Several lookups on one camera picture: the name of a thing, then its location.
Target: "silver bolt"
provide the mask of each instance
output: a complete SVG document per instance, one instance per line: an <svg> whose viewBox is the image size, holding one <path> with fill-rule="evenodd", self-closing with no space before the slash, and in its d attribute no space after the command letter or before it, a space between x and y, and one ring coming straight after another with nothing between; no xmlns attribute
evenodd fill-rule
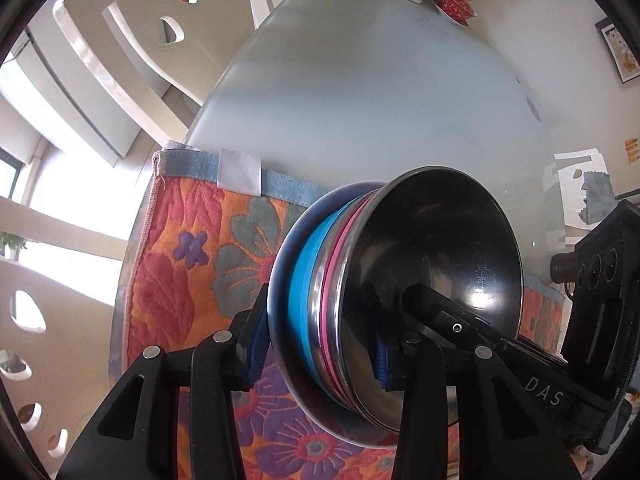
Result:
<svg viewBox="0 0 640 480"><path fill-rule="evenodd" d="M160 347L156 345L148 346L142 351L142 356L145 359L153 359L154 357L158 357L159 355Z"/></svg>
<svg viewBox="0 0 640 480"><path fill-rule="evenodd" d="M215 341L216 343L226 343L231 338L232 338L232 334L231 332L229 332L229 330L218 330L213 335L213 341Z"/></svg>
<svg viewBox="0 0 640 480"><path fill-rule="evenodd" d="M491 352L491 349L486 346L479 346L476 348L476 355L481 359L491 359L493 354L494 353Z"/></svg>
<svg viewBox="0 0 640 480"><path fill-rule="evenodd" d="M409 345L417 345L420 342L420 334L411 330L404 334L404 342Z"/></svg>

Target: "pink rim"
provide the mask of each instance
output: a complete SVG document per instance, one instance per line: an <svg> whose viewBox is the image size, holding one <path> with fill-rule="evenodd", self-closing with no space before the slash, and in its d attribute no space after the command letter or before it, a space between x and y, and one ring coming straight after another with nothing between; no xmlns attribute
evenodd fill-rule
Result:
<svg viewBox="0 0 640 480"><path fill-rule="evenodd" d="M338 240L334 245L334 248L331 251L331 255L329 256L329 263L327 265L327 269L326 272L324 274L324 278L322 279L322 289L321 289L321 299L320 299L320 337L321 337L321 342L322 344L321 346L321 351L322 351L322 358L324 360L324 364L326 366L327 371L329 372L329 375L332 378L332 381L334 382L334 386L336 387L336 389L343 394L344 397L346 397L347 399L350 398L350 396L348 395L347 391L345 391L344 386L342 385L342 382L340 381L340 378L338 376L338 373L336 371L336 368L334 366L334 362L332 361L332 356L329 352L329 339L327 337L327 294L325 293L326 291L326 285L327 285L327 279L328 277L331 277L334 274L334 270L335 268L338 266L338 253L340 252L340 248L344 245L345 239L347 237L347 233L349 232L349 230L351 229L351 226L353 225L353 223L355 222L355 219L358 217L361 209L364 207L364 205L369 201L369 199L372 197L372 195L365 197L362 202L360 203L360 205L353 211L351 218L349 218L349 220L347 221L347 223L344 225L344 228L342 229L342 231L340 232L340 235L338 236Z"/></svg>

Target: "fabric tag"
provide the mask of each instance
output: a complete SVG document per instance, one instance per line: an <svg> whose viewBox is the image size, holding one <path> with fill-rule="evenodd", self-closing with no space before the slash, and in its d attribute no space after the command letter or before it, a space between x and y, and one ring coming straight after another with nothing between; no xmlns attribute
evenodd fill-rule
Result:
<svg viewBox="0 0 640 480"><path fill-rule="evenodd" d="M234 150L220 150L218 187L236 193L260 196L262 165L260 157Z"/></svg>

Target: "brown cylinder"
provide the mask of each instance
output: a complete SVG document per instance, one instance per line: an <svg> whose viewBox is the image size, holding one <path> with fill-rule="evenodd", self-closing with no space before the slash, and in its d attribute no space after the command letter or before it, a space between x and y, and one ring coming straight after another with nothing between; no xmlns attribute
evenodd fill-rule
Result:
<svg viewBox="0 0 640 480"><path fill-rule="evenodd" d="M578 277L578 253L554 254L551 257L550 272L554 283L575 283Z"/></svg>

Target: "purple flower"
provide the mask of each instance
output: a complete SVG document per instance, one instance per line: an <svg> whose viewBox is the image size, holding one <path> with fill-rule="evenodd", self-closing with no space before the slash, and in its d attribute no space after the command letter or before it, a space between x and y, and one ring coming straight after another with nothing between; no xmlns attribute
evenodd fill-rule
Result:
<svg viewBox="0 0 640 480"><path fill-rule="evenodd" d="M292 421L300 411L291 399L273 351L269 350L262 377L248 392L233 392L236 427L240 446L250 446L254 433L272 440L283 423Z"/></svg>
<svg viewBox="0 0 640 480"><path fill-rule="evenodd" d="M302 410L296 411L293 421L279 426L273 439L276 444L255 451L258 468L272 478L288 478L302 469L301 480L333 480L345 460L362 448L325 433Z"/></svg>
<svg viewBox="0 0 640 480"><path fill-rule="evenodd" d="M178 235L180 245L174 251L174 258L180 261L184 258L187 269L193 269L195 264L207 265L209 257L202 250L202 246L207 241L207 234L204 231L193 236L188 231L183 231Z"/></svg>

